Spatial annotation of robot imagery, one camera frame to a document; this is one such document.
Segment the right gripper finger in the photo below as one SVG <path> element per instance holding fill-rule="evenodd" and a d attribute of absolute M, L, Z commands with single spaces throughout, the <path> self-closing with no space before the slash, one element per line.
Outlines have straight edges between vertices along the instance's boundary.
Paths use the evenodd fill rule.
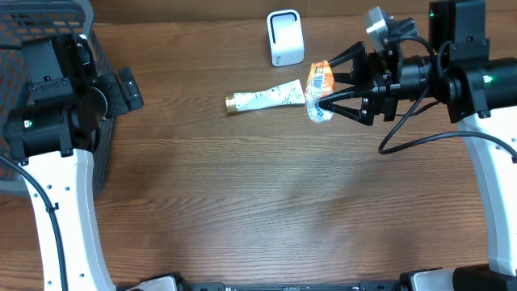
<path fill-rule="evenodd" d="M 348 99 L 361 99 L 359 108 L 349 108 L 338 104 L 339 101 Z M 363 125 L 371 126 L 374 121 L 374 98 L 371 91 L 353 91 L 344 89 L 317 101 L 317 106 L 329 112 L 345 116 Z"/>
<path fill-rule="evenodd" d="M 350 73 L 334 72 L 335 67 L 347 61 L 352 61 Z M 329 60 L 329 64 L 336 82 L 358 85 L 368 80 L 368 54 L 363 41 L 358 41 L 338 56 Z"/>

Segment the small orange tissue pack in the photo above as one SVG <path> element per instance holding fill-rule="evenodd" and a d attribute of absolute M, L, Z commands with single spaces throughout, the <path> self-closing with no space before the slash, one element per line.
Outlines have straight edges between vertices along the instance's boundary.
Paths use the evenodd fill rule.
<path fill-rule="evenodd" d="M 328 61 L 313 63 L 305 88 L 305 104 L 309 119 L 315 123 L 331 120 L 333 112 L 323 110 L 317 102 L 334 93 L 335 80 Z"/>

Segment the white Pantene tube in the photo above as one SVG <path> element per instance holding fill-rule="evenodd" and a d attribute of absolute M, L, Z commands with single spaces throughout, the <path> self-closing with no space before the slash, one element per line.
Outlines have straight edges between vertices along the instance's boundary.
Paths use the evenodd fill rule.
<path fill-rule="evenodd" d="M 305 104 L 305 96 L 299 79 L 274 86 L 265 91 L 238 92 L 225 97 L 229 115 L 264 108 Z"/>

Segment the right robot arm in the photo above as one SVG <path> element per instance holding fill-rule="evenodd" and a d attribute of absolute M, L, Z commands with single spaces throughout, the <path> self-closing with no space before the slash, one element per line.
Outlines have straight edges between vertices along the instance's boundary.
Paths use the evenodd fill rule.
<path fill-rule="evenodd" d="M 426 98 L 442 103 L 473 161 L 485 210 L 488 265 L 516 274 L 516 60 L 490 57 L 483 1 L 435 1 L 428 11 L 427 38 L 412 19 L 395 20 L 382 9 L 364 15 L 373 44 L 358 42 L 330 61 L 350 61 L 334 79 L 344 89 L 318 100 L 328 112 L 370 125 L 375 116 L 392 121 L 409 100 L 414 116 Z"/>

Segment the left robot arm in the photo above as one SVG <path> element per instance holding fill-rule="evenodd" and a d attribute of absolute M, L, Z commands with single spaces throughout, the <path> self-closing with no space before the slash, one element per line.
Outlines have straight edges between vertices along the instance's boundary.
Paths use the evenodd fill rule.
<path fill-rule="evenodd" d="M 3 162 L 24 179 L 36 220 L 46 290 L 113 290 L 93 201 L 94 133 L 143 108 L 129 68 L 99 75 L 89 40 L 66 34 L 20 45 L 33 103 L 9 112 Z"/>

